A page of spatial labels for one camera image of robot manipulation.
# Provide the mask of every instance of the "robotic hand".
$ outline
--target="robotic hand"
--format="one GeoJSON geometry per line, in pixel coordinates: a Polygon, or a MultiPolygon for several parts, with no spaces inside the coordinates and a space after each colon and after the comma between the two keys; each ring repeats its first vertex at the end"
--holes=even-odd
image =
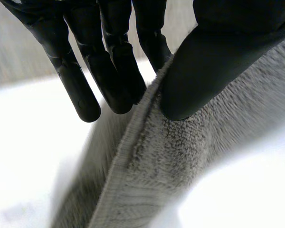
{"type": "MultiPolygon", "coordinates": [[[[0,1],[43,46],[83,121],[97,120],[101,110],[69,44],[67,24],[111,109],[124,114],[140,101],[146,85],[127,36],[131,0],[0,1]]],[[[161,34],[166,0],[132,2],[139,42],[158,71],[171,55],[161,34]]]]}
{"type": "MultiPolygon", "coordinates": [[[[139,102],[146,87],[127,37],[131,0],[0,1],[44,47],[82,120],[96,120],[100,107],[63,17],[111,109],[122,114],[139,102]]],[[[140,44],[157,71],[171,55],[161,34],[166,0],[132,2],[140,44]]],[[[199,25],[176,52],[162,85],[161,109],[171,120],[191,116],[285,39],[285,0],[194,0],[193,7],[199,25]]]]}

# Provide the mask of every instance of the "gray wall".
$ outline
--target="gray wall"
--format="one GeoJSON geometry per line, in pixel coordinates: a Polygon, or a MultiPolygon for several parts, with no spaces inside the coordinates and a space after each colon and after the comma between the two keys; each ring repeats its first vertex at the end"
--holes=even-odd
{"type": "MultiPolygon", "coordinates": [[[[162,30],[174,52],[195,25],[192,0],[168,0],[162,30]]],[[[134,11],[130,20],[129,39],[136,58],[144,57],[135,30],[134,11]]],[[[70,41],[77,59],[85,67],[73,35],[70,41]]],[[[0,86],[31,80],[55,73],[42,47],[22,24],[0,3],[0,86]]]]}

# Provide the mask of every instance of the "terry cloth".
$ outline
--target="terry cloth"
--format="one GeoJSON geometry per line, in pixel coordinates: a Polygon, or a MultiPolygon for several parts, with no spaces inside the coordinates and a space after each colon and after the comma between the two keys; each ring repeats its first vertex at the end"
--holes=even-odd
{"type": "Polygon", "coordinates": [[[105,108],[52,228],[147,228],[203,172],[285,120],[285,41],[178,122],[159,108],[172,61],[130,113],[105,108]]]}

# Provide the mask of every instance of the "towel fabric texture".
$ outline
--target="towel fabric texture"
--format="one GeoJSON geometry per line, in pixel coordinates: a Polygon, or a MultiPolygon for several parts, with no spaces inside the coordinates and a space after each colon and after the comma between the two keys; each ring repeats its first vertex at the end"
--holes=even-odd
{"type": "Polygon", "coordinates": [[[131,112],[104,107],[52,228],[147,228],[203,172],[285,120],[285,41],[178,122],[159,108],[172,61],[131,112]]]}

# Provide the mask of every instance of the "white surface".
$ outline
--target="white surface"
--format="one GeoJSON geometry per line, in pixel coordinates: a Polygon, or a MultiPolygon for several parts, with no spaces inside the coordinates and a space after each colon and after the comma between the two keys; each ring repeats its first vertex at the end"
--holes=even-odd
{"type": "MultiPolygon", "coordinates": [[[[150,64],[139,67],[150,82],[150,64]]],[[[66,161],[73,170],[92,127],[58,78],[0,90],[0,228],[47,227],[57,172],[66,161]]],[[[246,150],[249,156],[210,173],[153,227],[285,228],[285,126],[246,150]]]]}

